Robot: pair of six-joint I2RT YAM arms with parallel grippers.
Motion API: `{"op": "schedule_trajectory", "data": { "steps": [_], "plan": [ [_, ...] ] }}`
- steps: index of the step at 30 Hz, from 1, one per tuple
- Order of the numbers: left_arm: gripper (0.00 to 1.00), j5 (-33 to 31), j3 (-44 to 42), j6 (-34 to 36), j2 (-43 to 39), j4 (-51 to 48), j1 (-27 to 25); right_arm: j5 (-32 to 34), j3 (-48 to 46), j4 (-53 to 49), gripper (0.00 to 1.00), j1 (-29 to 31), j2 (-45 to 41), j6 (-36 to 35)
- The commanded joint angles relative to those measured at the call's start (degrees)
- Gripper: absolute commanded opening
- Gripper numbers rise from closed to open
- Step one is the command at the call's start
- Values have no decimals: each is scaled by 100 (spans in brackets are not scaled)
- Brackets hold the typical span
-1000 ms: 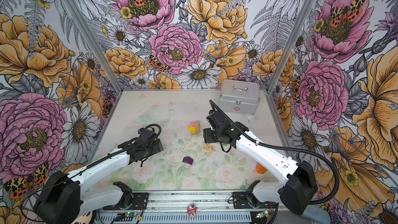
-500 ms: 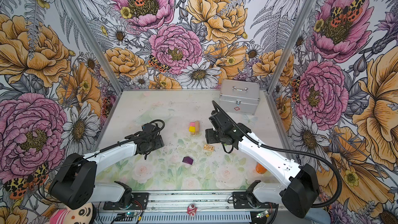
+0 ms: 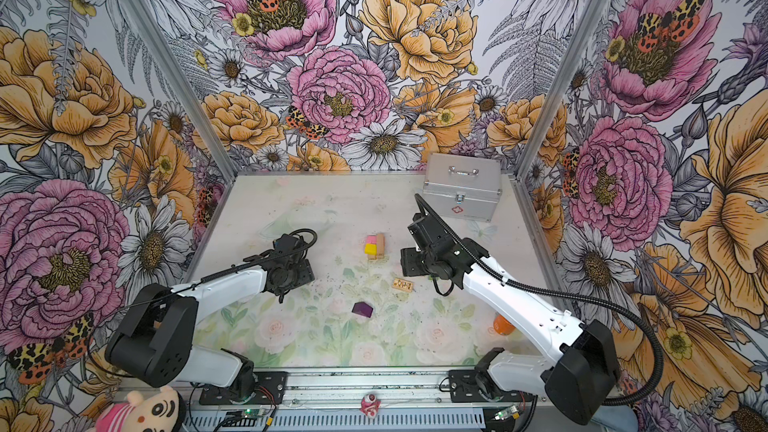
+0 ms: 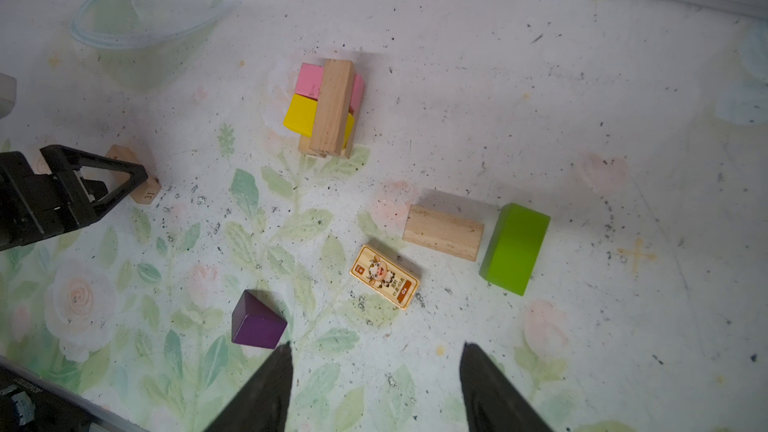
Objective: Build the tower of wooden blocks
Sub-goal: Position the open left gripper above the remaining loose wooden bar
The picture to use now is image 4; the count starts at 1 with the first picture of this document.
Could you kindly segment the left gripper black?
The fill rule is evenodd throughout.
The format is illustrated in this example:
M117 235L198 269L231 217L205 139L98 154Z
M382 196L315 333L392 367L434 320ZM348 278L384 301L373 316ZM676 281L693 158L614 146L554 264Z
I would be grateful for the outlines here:
M35 174L21 152L1 154L1 250L90 226L128 198L149 175L125 160L49 145L50 174Z

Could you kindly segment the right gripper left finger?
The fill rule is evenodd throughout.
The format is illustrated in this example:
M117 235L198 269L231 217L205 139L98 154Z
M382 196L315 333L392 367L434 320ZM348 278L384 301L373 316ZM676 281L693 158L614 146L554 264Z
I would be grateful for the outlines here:
M290 343L275 348L206 431L283 432L293 384Z

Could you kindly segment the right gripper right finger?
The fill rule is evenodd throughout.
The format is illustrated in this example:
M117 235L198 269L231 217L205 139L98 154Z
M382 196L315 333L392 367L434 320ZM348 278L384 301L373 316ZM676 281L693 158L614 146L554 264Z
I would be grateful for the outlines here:
M470 431L552 432L479 345L464 344L459 375Z

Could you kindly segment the yellow wood block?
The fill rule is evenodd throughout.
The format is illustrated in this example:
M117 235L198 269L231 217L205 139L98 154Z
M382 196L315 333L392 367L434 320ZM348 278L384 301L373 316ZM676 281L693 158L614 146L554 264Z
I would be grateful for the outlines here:
M299 136L303 135L311 138L317 107L318 100L294 94L283 120L283 125ZM347 121L349 116L354 117L350 107Z

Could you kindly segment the pink wood block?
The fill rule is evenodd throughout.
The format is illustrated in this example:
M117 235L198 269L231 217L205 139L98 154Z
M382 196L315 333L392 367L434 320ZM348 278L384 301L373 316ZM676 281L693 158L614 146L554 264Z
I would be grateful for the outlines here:
M322 79L322 66L302 63L295 86L295 93L309 99L318 100ZM353 115L357 115L360 110L364 90L365 81L360 74L356 74L350 99L350 110Z

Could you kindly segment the plain wood block numbered 11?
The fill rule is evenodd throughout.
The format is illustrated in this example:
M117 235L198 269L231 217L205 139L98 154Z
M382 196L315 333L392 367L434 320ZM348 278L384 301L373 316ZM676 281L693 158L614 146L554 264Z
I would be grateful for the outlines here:
M324 64L309 143L309 150L314 155L341 154L355 74L354 63L350 60L329 59Z

